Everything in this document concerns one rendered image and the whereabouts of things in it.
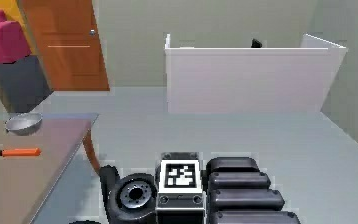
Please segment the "grey metal bowl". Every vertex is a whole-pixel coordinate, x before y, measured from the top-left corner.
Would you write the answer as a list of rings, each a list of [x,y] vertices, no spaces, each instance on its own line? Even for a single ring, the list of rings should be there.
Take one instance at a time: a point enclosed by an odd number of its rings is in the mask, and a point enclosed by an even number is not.
[[[5,123],[5,130],[7,133],[13,133],[18,136],[27,136],[37,132],[43,121],[43,116],[40,113],[23,113],[18,114]]]

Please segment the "orange handled utensil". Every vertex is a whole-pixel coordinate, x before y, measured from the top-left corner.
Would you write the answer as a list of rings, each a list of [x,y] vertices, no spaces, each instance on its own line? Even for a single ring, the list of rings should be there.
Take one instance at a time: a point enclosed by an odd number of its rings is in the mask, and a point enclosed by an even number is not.
[[[39,156],[41,154],[41,150],[39,148],[31,148],[31,149],[0,149],[0,157],[27,157],[27,156]]]

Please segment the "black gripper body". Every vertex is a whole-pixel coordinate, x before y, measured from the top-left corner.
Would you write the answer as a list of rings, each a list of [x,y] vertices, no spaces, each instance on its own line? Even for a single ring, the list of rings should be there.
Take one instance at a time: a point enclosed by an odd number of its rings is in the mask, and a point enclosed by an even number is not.
[[[156,224],[154,177],[134,173],[123,178],[114,166],[99,170],[104,209],[109,224]]]

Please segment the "brown wooden table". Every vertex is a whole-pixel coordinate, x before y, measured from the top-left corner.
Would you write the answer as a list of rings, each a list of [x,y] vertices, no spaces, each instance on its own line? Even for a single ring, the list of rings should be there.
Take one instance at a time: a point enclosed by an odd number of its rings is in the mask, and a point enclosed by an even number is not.
[[[45,114],[29,136],[5,131],[0,115],[0,149],[38,148],[35,157],[0,157],[0,224],[32,224],[82,142],[95,113]]]

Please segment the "orange wooden door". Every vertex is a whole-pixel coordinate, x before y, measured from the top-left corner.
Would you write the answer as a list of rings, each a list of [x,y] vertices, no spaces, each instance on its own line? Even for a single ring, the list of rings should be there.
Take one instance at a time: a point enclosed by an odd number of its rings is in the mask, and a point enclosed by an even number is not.
[[[53,90],[109,89],[92,0],[20,0],[20,5]]]

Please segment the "white desk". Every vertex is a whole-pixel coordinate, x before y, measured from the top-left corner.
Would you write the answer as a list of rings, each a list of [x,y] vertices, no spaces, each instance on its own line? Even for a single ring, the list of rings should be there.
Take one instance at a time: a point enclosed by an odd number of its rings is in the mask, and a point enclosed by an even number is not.
[[[164,46],[175,114],[318,112],[348,48],[305,34],[297,48]]]

